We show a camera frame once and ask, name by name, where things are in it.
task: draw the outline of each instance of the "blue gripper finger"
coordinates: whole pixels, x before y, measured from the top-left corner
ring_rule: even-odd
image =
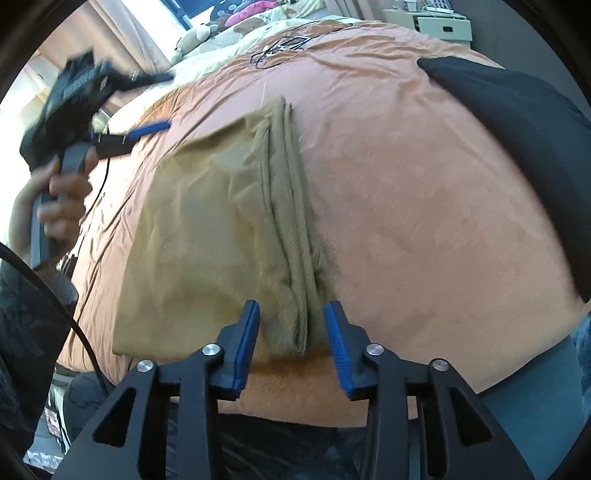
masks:
[[[371,343],[367,333],[349,323],[339,301],[326,306],[324,317],[340,387],[350,400],[368,398],[368,389],[377,385],[378,377],[363,361],[363,351]]]
[[[210,376],[210,385],[235,400],[246,387],[260,323],[259,305],[248,300],[237,323],[224,327],[216,343],[223,349],[223,364]]]
[[[141,137],[144,137],[146,135],[155,134],[157,132],[161,132],[162,130],[168,130],[170,128],[170,125],[171,124],[168,120],[155,122],[153,124],[142,125],[141,127],[130,130],[125,135],[125,139],[130,142],[135,142],[136,140],[139,140]]]

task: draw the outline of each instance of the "pink pillow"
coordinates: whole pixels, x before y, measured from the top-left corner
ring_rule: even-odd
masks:
[[[248,7],[246,7],[244,10],[241,10],[237,14],[233,14],[230,18],[228,18],[228,20],[226,20],[226,27],[236,25],[238,22],[241,22],[242,20],[246,20],[247,18],[253,15],[266,12],[267,10],[275,8],[276,6],[276,2],[271,2],[269,0],[261,0],[260,2],[248,5]]]

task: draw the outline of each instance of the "teddy bear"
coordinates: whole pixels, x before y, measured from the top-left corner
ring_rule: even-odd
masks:
[[[210,35],[217,31],[218,28],[219,26],[217,24],[210,26],[196,25],[191,30],[188,30],[177,42],[177,45],[174,48],[173,58],[170,60],[171,63],[176,65],[187,53],[206,41]]]

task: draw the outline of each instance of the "khaki fabric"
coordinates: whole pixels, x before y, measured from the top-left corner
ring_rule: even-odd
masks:
[[[264,339],[256,357],[301,356],[324,344],[332,298],[291,106],[279,98],[160,162],[125,269],[113,351],[185,358],[255,299]]]

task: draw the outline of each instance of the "metal screw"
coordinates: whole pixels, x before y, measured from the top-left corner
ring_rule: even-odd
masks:
[[[140,372],[149,372],[154,368],[154,362],[152,360],[142,360],[138,362],[138,370]]]
[[[446,372],[447,370],[449,370],[449,364],[443,358],[433,360],[431,366],[438,372]]]
[[[379,343],[370,343],[367,347],[365,347],[365,351],[370,355],[378,356],[384,353],[384,347]]]
[[[203,355],[213,356],[217,355],[221,349],[222,347],[220,347],[218,344],[210,343],[209,345],[204,346],[201,351],[203,352]]]

